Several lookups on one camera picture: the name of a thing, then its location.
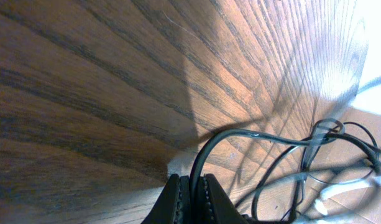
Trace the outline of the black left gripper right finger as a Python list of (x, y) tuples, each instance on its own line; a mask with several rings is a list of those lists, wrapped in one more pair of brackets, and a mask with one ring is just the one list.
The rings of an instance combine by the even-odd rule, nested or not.
[(195, 223), (248, 224), (213, 174), (199, 178), (195, 199)]

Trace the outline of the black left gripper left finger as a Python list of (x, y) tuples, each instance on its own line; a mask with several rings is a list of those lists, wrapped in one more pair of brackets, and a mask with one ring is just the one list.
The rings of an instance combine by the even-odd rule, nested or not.
[(189, 177), (173, 174), (141, 224), (190, 223)]

